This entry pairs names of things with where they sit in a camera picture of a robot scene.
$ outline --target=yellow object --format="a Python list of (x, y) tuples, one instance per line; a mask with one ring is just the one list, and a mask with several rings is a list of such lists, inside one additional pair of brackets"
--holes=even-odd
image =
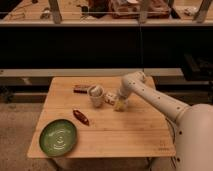
[(126, 110), (126, 108), (127, 108), (127, 100), (122, 99), (122, 98), (118, 98), (115, 101), (115, 104), (114, 104), (114, 110), (115, 111), (123, 112), (123, 111)]

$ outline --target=green plate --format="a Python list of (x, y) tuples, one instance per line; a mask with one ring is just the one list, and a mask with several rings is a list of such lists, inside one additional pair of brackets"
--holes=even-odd
[(42, 151), (51, 157), (56, 157), (69, 152), (77, 140), (75, 125), (65, 119), (49, 123), (42, 131), (39, 145)]

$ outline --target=small red object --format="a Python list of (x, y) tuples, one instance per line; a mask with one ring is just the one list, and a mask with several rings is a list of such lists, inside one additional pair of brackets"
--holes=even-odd
[(78, 119), (81, 123), (89, 126), (89, 120), (87, 117), (81, 113), (79, 110), (73, 110), (73, 115)]
[(90, 86), (89, 85), (75, 85), (73, 92), (74, 93), (84, 93), (87, 94), (87, 90)]

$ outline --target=table leg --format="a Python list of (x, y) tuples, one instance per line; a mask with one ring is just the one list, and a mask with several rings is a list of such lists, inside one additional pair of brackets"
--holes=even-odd
[(152, 157), (152, 158), (147, 157), (148, 164), (145, 167), (145, 169), (151, 170), (152, 166), (153, 166), (153, 164), (155, 163), (156, 160), (157, 160), (157, 157)]

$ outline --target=floor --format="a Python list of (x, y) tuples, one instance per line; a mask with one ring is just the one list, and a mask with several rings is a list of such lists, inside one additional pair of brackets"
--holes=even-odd
[[(43, 103), (0, 103), (0, 171), (54, 171), (43, 159), (29, 159), (26, 154)], [(145, 158), (72, 160), (72, 171), (141, 171)], [(157, 159), (152, 171), (173, 171), (170, 158)]]

